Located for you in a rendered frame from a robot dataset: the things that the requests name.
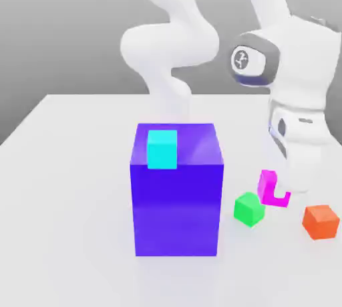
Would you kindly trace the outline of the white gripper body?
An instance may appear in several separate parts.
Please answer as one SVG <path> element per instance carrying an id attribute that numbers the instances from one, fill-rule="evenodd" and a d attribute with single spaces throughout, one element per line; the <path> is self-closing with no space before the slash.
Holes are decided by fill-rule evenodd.
<path id="1" fill-rule="evenodd" d="M 332 142 L 323 112 L 286 112 L 283 140 L 287 166 L 295 177 L 310 177 L 321 162 L 323 149 Z"/>

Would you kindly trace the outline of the small magenta cube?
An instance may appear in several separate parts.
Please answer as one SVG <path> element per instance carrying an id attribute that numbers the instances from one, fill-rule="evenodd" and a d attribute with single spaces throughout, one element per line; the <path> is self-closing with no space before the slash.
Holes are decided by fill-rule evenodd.
<path id="1" fill-rule="evenodd" d="M 275 187 L 277 184 L 277 174 L 275 171 L 262 170 L 257 187 L 259 200 L 263 205 L 287 208 L 291 197 L 290 192 L 286 192 L 282 198 L 275 197 Z"/>

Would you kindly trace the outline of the small green cube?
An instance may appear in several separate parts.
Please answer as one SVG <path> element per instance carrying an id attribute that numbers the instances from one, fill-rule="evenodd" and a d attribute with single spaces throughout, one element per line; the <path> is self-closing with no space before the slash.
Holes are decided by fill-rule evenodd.
<path id="1" fill-rule="evenodd" d="M 248 227 L 254 227 L 265 217 L 265 206 L 261 204 L 259 196 L 246 192 L 235 200 L 234 218 Z"/>

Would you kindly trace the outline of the small orange cube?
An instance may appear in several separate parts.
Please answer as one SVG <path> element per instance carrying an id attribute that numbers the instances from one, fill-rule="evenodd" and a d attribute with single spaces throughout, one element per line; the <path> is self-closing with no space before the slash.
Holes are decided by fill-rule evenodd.
<path id="1" fill-rule="evenodd" d="M 314 240 L 334 238 L 339 223 L 340 218 L 328 205 L 305 207 L 302 225 Z"/>

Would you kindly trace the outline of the small cyan cube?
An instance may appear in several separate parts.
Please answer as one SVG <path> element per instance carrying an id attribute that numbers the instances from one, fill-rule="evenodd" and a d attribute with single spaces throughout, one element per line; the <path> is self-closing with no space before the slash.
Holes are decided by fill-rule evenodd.
<path id="1" fill-rule="evenodd" d="M 178 134 L 176 130 L 149 130 L 147 166 L 149 169 L 177 168 Z"/>

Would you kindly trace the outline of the large blue box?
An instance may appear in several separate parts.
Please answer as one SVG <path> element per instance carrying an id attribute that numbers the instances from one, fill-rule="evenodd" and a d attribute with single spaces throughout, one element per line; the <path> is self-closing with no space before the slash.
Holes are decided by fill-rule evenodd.
<path id="1" fill-rule="evenodd" d="M 148 135 L 177 132 L 177 167 L 148 167 Z M 215 256 L 224 161 L 213 124 L 146 124 L 136 129 L 130 180 L 137 256 Z"/>

